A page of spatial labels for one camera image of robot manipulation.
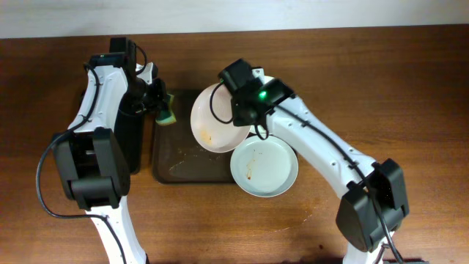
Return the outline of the green yellow sponge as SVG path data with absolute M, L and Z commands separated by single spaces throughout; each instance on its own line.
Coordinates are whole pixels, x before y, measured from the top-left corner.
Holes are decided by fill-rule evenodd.
M 158 105 L 158 114 L 155 118 L 155 122 L 159 126 L 171 125 L 177 121 L 172 110 L 173 102 L 174 96 L 171 94 L 166 94 L 164 99 Z

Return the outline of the white plate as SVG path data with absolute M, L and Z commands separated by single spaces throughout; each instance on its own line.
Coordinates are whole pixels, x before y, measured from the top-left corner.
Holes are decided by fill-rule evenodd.
M 232 96 L 224 85 L 213 92 L 219 84 L 204 89 L 195 99 L 191 109 L 191 130 L 201 147 L 213 153 L 227 153 L 235 149 L 249 135 L 249 126 L 223 124 L 210 111 L 210 98 L 215 115 L 222 121 L 232 118 Z
M 265 83 L 267 83 L 267 82 L 269 82 L 269 81 L 272 81 L 273 79 L 274 79 L 274 77 L 272 77 L 272 76 L 264 76 L 264 82 L 265 82 Z M 252 133 L 252 134 L 256 134 L 256 129 L 258 129 L 258 131 L 259 131 L 261 137 L 266 137 L 267 132 L 266 132 L 266 130 L 265 130 L 261 125 L 258 125 L 258 126 L 252 125 L 252 126 L 250 127 L 250 131 L 249 131 L 249 132 Z
M 230 170 L 236 184 L 255 197 L 276 197 L 295 183 L 298 158 L 283 140 L 269 136 L 247 138 L 232 153 Z

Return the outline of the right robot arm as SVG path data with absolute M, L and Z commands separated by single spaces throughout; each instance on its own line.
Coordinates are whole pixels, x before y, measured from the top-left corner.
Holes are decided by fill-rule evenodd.
M 404 172 L 392 159 L 380 163 L 361 153 L 320 122 L 283 81 L 265 81 L 245 66 L 220 80 L 232 96 L 236 126 L 261 125 L 314 167 L 340 199 L 336 225 L 347 239 L 344 263 L 380 263 L 390 249 L 405 260 L 393 234 L 410 208 Z

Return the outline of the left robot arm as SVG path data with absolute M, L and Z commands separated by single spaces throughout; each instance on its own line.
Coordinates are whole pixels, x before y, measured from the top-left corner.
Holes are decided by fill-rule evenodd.
M 134 67 L 89 63 L 84 98 L 67 130 L 53 137 L 65 196 L 84 211 L 110 263 L 148 263 L 128 209 L 130 177 L 139 171 L 144 115 L 175 121 L 172 96 L 153 63 Z

